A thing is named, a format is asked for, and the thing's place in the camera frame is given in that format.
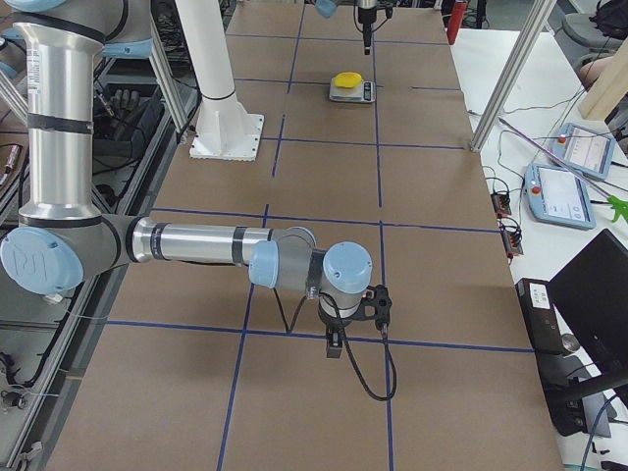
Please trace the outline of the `far blue teach pendant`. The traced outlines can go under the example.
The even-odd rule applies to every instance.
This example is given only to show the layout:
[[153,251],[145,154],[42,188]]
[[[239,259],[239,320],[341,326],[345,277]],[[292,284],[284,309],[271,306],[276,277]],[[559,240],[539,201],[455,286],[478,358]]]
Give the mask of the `far blue teach pendant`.
[[550,150],[576,170],[603,181],[609,172],[614,140],[607,133],[568,123],[559,129]]

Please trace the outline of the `yellow mango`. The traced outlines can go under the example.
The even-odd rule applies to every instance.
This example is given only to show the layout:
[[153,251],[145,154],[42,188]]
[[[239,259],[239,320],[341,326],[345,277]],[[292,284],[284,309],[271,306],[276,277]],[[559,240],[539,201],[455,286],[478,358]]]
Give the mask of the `yellow mango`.
[[356,72],[338,73],[333,78],[333,85],[341,89],[352,89],[363,82],[363,77]]

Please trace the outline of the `black mini computer box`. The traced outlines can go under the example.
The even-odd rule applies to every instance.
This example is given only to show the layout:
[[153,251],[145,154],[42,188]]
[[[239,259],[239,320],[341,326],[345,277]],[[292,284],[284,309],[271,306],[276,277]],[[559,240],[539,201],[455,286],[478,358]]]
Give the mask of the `black mini computer box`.
[[533,348],[540,353],[560,355],[563,346],[548,283],[522,278],[515,288]]

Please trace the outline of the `blue teach pendant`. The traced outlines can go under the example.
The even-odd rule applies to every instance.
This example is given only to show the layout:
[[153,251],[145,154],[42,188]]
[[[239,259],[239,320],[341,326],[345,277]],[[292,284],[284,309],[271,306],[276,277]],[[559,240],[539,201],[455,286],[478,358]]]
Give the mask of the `blue teach pendant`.
[[596,227],[586,186],[566,170],[530,164],[524,177],[524,194],[539,222],[578,230]]
[[550,150],[576,170],[603,181],[609,172],[614,140],[607,133],[568,123],[559,129]]

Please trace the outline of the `near blue teach pendant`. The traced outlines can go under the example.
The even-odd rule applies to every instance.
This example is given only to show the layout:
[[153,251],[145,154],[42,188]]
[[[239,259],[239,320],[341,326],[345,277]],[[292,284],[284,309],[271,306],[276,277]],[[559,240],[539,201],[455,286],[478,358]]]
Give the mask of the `near blue teach pendant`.
[[586,186],[566,170],[530,164],[524,177],[524,194],[539,222],[578,230],[596,227]]

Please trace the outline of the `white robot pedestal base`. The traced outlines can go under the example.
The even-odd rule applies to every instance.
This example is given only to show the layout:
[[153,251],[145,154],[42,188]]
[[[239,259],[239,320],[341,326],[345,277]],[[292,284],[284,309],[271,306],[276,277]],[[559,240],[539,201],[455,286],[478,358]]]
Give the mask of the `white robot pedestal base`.
[[217,1],[176,3],[201,95],[190,156],[250,162],[256,159],[264,117],[239,102]]

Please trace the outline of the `red fire extinguisher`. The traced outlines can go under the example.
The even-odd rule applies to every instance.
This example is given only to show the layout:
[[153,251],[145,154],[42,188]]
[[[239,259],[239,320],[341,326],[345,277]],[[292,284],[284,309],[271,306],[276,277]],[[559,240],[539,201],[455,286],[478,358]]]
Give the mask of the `red fire extinguisher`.
[[467,10],[467,5],[468,2],[464,0],[455,0],[452,4],[451,13],[446,26],[446,37],[449,45],[455,43]]

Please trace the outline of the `silver digital kitchen scale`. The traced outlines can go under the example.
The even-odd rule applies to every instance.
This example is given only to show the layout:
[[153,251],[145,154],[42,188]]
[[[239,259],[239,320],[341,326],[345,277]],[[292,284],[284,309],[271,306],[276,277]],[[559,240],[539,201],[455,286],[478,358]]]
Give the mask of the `silver digital kitchen scale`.
[[333,85],[333,80],[330,82],[329,99],[334,102],[342,103],[359,103],[368,104],[373,103],[376,100],[375,84],[372,81],[365,81],[352,89],[341,89]]

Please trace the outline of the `black laptop computer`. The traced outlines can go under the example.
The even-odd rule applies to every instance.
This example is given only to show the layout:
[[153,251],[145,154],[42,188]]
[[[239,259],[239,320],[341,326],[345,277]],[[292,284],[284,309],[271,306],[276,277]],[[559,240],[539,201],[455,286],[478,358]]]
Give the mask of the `black laptop computer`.
[[627,248],[610,230],[553,276],[549,296],[601,371],[627,366]]

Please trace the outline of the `green plastic clamp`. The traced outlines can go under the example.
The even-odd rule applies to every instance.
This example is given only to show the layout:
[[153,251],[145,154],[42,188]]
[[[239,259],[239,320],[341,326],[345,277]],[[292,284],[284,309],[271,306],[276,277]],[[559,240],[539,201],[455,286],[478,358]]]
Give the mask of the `green plastic clamp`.
[[626,200],[622,200],[615,195],[610,195],[606,198],[606,202],[614,211],[611,220],[612,223],[617,223],[620,219],[628,222],[628,202]]

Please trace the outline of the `aluminium frame post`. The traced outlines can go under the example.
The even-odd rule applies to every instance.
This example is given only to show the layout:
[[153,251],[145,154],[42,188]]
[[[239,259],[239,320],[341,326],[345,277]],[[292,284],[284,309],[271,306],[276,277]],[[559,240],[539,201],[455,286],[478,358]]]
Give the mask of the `aluminium frame post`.
[[555,0],[537,0],[524,22],[514,46],[497,80],[470,141],[470,150],[479,153],[484,147],[497,117],[519,77],[536,41],[555,5]]

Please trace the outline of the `black orange electronics module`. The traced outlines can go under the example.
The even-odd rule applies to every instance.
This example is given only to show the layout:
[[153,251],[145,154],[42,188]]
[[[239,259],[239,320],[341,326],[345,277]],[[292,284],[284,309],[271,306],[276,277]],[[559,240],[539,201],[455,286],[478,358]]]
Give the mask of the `black orange electronics module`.
[[510,196],[506,192],[494,191],[491,193],[492,204],[497,218],[510,216],[512,214],[510,208]]

